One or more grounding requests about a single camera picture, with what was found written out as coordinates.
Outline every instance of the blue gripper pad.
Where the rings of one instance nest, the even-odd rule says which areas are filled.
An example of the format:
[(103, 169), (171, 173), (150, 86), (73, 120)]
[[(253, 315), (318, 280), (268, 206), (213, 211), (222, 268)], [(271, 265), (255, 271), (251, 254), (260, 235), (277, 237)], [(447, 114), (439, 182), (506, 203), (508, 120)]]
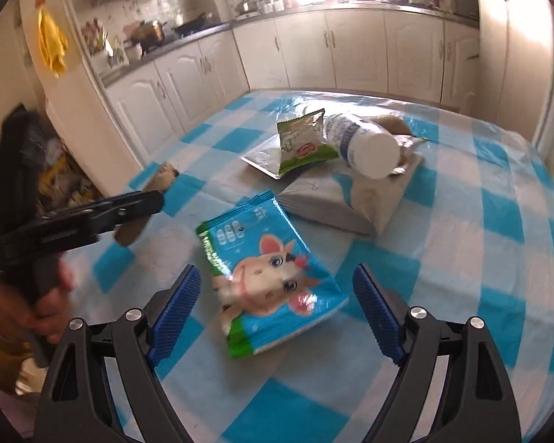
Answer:
[(384, 356), (400, 364), (406, 357), (400, 341), (400, 324), (369, 273), (358, 266), (353, 273), (353, 292)]
[(184, 276), (174, 294), (155, 321), (146, 359), (155, 368), (168, 358), (201, 292), (201, 275), (196, 267)]

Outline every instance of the tablecloth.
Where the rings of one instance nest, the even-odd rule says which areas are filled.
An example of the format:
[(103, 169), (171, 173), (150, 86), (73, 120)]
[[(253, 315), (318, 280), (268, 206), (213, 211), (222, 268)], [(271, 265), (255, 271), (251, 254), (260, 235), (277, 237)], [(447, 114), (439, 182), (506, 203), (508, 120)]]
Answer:
[[(374, 240), (296, 217), (294, 225), (349, 294), (354, 268), (367, 263), (382, 285), (438, 319), (481, 316), (509, 372), (529, 439), (554, 409), (554, 185), (520, 135), (448, 111), (318, 92), (258, 92), (236, 100), (129, 183), (127, 190), (141, 188), (164, 161), (181, 173), (163, 212), (136, 243), (123, 248), (108, 234), (68, 253), (80, 282), (77, 314), (89, 324), (117, 319), (169, 287), (185, 264), (195, 264), (201, 296), (172, 356), (157, 368), (195, 443), (361, 441), (397, 368), (382, 356), (353, 295), (330, 320), (266, 353), (233, 360), (194, 233), (242, 198), (268, 188), (278, 193), (290, 183), (295, 174), (274, 181), (239, 157), (275, 134), (276, 121), (320, 108), (402, 113), (428, 139), (419, 149), (424, 163)], [(124, 430), (139, 439), (114, 366), (107, 363)], [(436, 371), (435, 391), (441, 384)], [(433, 408), (434, 402), (425, 407), (414, 438), (427, 434)]]

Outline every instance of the cabinet handle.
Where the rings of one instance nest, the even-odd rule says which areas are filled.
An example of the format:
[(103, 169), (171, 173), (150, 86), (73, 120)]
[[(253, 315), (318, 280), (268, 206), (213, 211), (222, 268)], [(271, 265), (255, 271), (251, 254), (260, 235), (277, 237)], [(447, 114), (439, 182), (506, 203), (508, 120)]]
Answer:
[(162, 86), (162, 84), (160, 82), (157, 83), (157, 87), (158, 87), (158, 90), (160, 90), (160, 93), (163, 94), (163, 99), (166, 100), (166, 92), (164, 91), (164, 87)]

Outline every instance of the cartoon cow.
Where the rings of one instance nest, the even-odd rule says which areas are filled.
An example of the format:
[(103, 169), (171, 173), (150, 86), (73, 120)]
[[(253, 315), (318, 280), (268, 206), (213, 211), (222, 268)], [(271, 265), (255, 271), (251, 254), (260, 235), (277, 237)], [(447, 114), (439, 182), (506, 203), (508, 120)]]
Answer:
[(292, 253), (295, 241), (285, 246), (276, 236), (260, 238), (260, 256), (241, 260), (229, 279), (213, 278), (214, 289), (225, 304), (229, 320), (246, 311), (254, 316), (275, 313), (287, 303), (294, 313), (309, 316), (314, 310), (314, 298), (307, 288), (319, 280), (306, 275), (309, 256)]

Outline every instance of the human hand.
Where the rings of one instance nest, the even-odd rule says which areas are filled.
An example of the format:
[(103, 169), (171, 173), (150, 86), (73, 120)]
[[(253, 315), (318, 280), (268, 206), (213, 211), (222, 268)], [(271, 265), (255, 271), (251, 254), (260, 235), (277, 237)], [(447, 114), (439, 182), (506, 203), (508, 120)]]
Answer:
[(52, 288), (34, 307), (21, 294), (0, 280), (0, 336), (9, 341), (25, 341), (25, 329), (59, 342), (72, 310), (69, 293), (74, 289), (71, 269), (59, 261), (59, 285)]

